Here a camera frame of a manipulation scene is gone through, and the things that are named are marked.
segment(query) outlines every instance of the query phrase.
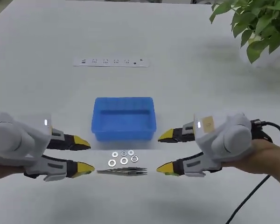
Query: blue plastic tray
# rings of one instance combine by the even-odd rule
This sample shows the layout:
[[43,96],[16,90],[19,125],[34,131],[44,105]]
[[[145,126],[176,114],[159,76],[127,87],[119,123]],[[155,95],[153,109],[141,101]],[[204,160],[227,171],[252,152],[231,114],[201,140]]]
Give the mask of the blue plastic tray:
[[156,131],[153,99],[97,98],[91,131],[98,141],[151,140]]

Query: power strip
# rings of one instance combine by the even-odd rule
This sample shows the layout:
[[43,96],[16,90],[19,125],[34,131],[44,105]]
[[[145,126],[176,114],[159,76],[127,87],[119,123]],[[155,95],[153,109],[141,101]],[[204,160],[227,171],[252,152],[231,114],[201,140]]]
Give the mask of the power strip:
[[76,58],[74,66],[95,67],[149,67],[149,61],[144,58]]

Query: tweezers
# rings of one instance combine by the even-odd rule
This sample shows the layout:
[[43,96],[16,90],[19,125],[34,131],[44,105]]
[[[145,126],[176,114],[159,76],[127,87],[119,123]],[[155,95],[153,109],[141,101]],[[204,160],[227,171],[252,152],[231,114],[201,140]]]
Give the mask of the tweezers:
[[113,174],[123,176],[140,176],[147,174],[147,168],[140,167],[124,167],[116,169],[97,170],[98,174]]

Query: white tabletop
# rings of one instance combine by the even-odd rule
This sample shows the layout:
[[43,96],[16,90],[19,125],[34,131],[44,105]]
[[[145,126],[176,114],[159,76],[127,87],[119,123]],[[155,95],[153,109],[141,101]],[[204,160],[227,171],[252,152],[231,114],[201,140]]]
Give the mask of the white tabletop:
[[[253,70],[238,57],[231,14],[209,22],[209,6],[14,0],[0,14],[0,111],[52,113],[55,128],[89,140],[91,151],[46,154],[107,168],[113,150],[134,149],[149,175],[93,173],[43,182],[0,180],[0,224],[222,224],[264,177],[226,168],[205,178],[156,173],[199,152],[195,143],[157,143],[194,112],[239,108],[280,124],[280,70]],[[73,67],[74,57],[135,56],[149,68]],[[157,132],[137,145],[99,144],[96,97],[153,97]],[[265,131],[280,144],[280,134]],[[235,224],[280,224],[280,185],[270,179]]]

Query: flat washer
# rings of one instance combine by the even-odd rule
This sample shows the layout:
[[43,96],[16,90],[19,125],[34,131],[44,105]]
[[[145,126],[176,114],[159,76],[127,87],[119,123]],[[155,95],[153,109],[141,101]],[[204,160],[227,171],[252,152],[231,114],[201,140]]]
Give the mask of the flat washer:
[[132,155],[135,154],[133,150],[129,150],[129,151],[127,151],[127,153],[128,153],[130,156],[132,156]]
[[128,160],[126,157],[122,157],[122,158],[120,159],[120,163],[121,163],[122,165],[126,165],[128,162],[129,162],[129,160]]
[[126,151],[122,151],[121,156],[126,157]]
[[108,161],[108,166],[109,167],[115,167],[115,165],[116,165],[116,161],[115,160],[109,160]]
[[118,152],[112,152],[112,157],[116,158],[118,156]]
[[136,155],[133,155],[133,156],[131,157],[131,161],[132,161],[132,162],[138,162],[138,160],[139,160],[139,158],[138,158],[138,156],[136,156]]

